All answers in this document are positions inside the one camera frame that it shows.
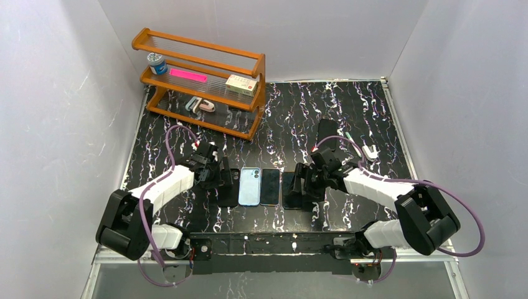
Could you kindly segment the light blue phone case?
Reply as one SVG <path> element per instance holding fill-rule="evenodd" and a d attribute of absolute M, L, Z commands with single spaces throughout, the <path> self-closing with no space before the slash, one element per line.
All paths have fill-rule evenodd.
<path fill-rule="evenodd" d="M 238 204 L 240 206 L 258 206 L 262 171 L 256 167 L 245 167 L 240 171 Z"/>

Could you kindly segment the phone with black screen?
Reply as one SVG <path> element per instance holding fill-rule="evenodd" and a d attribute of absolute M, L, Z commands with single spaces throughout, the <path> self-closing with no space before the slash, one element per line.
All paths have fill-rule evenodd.
<path fill-rule="evenodd" d="M 262 169 L 262 180 L 260 187 L 260 204 L 262 206 L 277 206 L 280 199 L 280 176 L 279 169 Z"/>

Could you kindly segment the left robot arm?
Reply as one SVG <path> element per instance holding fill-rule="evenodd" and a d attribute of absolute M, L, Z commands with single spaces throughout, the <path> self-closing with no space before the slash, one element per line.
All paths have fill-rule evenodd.
<path fill-rule="evenodd" d="M 200 187 L 216 189 L 233 184 L 229 159 L 218 158 L 218 147 L 197 143 L 197 149 L 179 159 L 160 176 L 130 191 L 110 194 L 95 240 L 130 260 L 147 251 L 175 250 L 186 238 L 175 224 L 155 224 L 154 215 L 176 196 Z"/>

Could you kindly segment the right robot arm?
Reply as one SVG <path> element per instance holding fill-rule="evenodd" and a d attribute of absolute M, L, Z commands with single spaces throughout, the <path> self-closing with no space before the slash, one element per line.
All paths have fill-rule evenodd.
<path fill-rule="evenodd" d="M 438 188 L 425 183 L 376 179 L 357 163 L 343 163 L 327 148 L 310 155 L 311 164 L 298 163 L 283 186 L 283 202 L 305 209 L 324 201 L 328 188 L 370 199 L 397 214 L 391 221 L 373 221 L 355 232 L 347 245 L 367 255 L 384 247 L 411 248 L 430 255 L 458 232 L 461 224 Z"/>

